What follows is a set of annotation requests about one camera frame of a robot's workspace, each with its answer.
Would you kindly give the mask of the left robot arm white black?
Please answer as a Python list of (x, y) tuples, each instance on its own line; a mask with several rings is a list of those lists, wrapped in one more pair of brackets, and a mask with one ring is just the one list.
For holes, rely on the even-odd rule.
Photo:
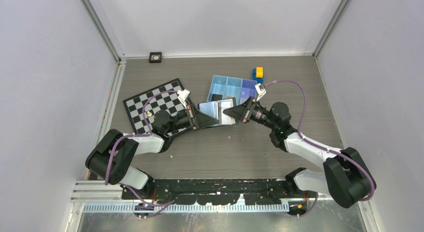
[(153, 194), (153, 185), (148, 182), (148, 174), (131, 166), (133, 158), (167, 151), (175, 139), (169, 136), (170, 132), (186, 128), (204, 129), (219, 122), (193, 105), (187, 105), (174, 116), (160, 110), (153, 118), (151, 134), (124, 134), (116, 129), (109, 130), (87, 157), (86, 168), (103, 178), (106, 184), (129, 185), (136, 195), (147, 199)]

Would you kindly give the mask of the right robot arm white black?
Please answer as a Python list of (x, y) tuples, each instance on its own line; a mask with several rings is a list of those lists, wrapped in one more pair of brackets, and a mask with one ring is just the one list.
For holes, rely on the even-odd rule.
[(286, 176), (285, 190), (292, 197), (304, 191), (330, 195), (344, 208), (374, 195), (377, 184), (359, 152), (352, 148), (339, 149), (308, 138), (291, 125), (289, 107), (275, 102), (270, 109), (249, 97), (244, 103), (225, 109), (224, 114), (242, 123), (254, 121), (269, 129), (274, 147), (300, 156), (321, 169), (321, 172), (299, 169)]

